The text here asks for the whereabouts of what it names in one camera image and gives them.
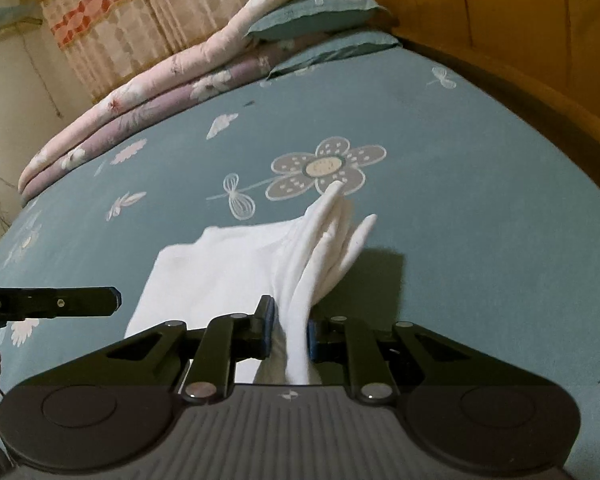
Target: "wooden bed frame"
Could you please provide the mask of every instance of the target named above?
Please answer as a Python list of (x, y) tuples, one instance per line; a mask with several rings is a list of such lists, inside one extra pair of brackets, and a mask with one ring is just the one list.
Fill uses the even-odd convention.
[(530, 123), (600, 187), (600, 0), (377, 0), (405, 46)]

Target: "wall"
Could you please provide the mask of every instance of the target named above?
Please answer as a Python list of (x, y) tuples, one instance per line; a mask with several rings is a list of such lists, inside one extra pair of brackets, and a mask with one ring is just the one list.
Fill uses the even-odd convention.
[[(16, 184), (31, 157), (82, 114), (90, 99), (46, 25), (20, 25), (23, 35), (0, 34), (0, 176)], [(32, 67), (23, 38), (63, 117), (58, 118)], [(0, 182), (0, 210), (11, 222), (20, 211), (18, 193)]]

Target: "purple blanket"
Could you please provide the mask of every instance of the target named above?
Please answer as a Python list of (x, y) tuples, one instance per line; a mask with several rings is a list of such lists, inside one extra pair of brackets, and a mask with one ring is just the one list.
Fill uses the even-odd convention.
[(262, 44), (224, 68), (171, 89), (115, 118), (35, 176), (22, 192), (22, 203), (26, 204), (70, 171), (133, 134), (207, 99), (269, 75), (278, 63), (326, 37), (325, 34), (308, 34), (295, 40)]

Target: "metal screw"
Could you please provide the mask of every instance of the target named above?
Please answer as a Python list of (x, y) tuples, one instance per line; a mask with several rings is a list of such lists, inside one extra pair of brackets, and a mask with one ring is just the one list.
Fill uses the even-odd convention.
[(208, 399), (213, 397), (217, 391), (214, 384), (205, 381), (187, 384), (184, 388), (184, 392), (193, 399)]
[(369, 383), (360, 388), (360, 393), (368, 400), (382, 400), (391, 397), (394, 389), (385, 383)]

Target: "black clamp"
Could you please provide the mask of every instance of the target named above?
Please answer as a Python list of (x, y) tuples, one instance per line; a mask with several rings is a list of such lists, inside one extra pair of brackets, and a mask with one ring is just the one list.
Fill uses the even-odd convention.
[[(1, 403), (0, 436), (37, 470), (132, 461), (159, 446), (182, 413), (232, 396), (235, 364), (269, 355), (274, 310), (263, 296), (253, 315), (218, 317), (206, 329), (167, 321), (30, 378)], [(416, 324), (380, 332), (316, 311), (307, 338), (312, 362), (342, 366), (349, 399), (392, 410), (417, 446), (455, 469), (542, 471), (562, 465), (577, 437), (580, 415), (560, 386)]]

